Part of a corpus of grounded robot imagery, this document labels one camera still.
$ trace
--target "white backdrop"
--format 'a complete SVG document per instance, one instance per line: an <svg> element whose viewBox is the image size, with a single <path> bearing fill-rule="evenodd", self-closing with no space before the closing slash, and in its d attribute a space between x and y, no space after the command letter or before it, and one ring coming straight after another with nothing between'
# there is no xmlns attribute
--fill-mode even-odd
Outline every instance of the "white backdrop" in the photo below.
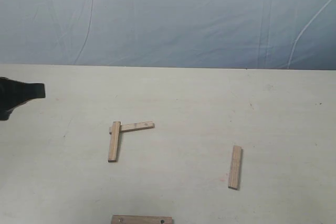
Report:
<svg viewBox="0 0 336 224"><path fill-rule="evenodd" d="M0 63L336 69L336 0L0 0Z"/></svg>

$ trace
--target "table surface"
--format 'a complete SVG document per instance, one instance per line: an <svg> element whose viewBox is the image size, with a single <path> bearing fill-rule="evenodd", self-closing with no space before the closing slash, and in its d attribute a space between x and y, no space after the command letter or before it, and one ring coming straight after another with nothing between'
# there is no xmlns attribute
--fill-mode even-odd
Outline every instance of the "table surface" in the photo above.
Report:
<svg viewBox="0 0 336 224"><path fill-rule="evenodd" d="M1 223L336 220L336 72L0 65L46 98L0 122ZM109 127L122 133L108 163ZM233 145L240 190L228 189Z"/></svg>

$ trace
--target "wooden stick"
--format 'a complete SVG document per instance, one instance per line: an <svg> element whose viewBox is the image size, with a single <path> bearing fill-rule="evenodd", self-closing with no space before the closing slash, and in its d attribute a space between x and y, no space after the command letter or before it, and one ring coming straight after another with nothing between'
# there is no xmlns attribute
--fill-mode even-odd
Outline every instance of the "wooden stick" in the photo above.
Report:
<svg viewBox="0 0 336 224"><path fill-rule="evenodd" d="M241 163L242 149L240 146L234 145L231 160L231 169L229 176L229 188L238 190L239 186L239 172Z"/></svg>
<svg viewBox="0 0 336 224"><path fill-rule="evenodd" d="M117 161L120 122L113 122L108 162Z"/></svg>
<svg viewBox="0 0 336 224"><path fill-rule="evenodd" d="M128 132L128 131L138 131L144 129L151 129L154 128L154 123L152 121L142 122L142 123L131 123L131 124L124 124L120 126L120 132Z"/></svg>
<svg viewBox="0 0 336 224"><path fill-rule="evenodd" d="M172 217L113 215L111 224L172 224Z"/></svg>

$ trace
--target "black object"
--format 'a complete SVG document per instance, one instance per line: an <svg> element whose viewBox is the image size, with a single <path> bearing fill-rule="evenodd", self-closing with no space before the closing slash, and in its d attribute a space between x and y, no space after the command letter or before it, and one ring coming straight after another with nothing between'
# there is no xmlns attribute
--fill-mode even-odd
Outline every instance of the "black object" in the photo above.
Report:
<svg viewBox="0 0 336 224"><path fill-rule="evenodd" d="M0 77L0 121L8 120L16 107L32 99L45 97L43 83L24 83Z"/></svg>

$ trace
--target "small wooden plank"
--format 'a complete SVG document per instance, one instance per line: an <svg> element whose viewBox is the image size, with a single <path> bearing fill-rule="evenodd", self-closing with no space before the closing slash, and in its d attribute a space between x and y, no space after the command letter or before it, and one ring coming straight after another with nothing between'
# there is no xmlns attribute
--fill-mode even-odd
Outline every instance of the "small wooden plank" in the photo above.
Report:
<svg viewBox="0 0 336 224"><path fill-rule="evenodd" d="M117 161L120 122L113 122L108 162Z"/></svg>
<svg viewBox="0 0 336 224"><path fill-rule="evenodd" d="M113 215L111 224L172 224L172 217Z"/></svg>
<svg viewBox="0 0 336 224"><path fill-rule="evenodd" d="M154 123L152 121L142 122L142 123L131 123L124 124L120 126L120 132L128 132L128 131L139 131L144 129L154 128Z"/></svg>
<svg viewBox="0 0 336 224"><path fill-rule="evenodd" d="M240 146L234 145L231 160L231 169L229 176L229 188L238 190L239 188L239 172L241 163L242 149Z"/></svg>

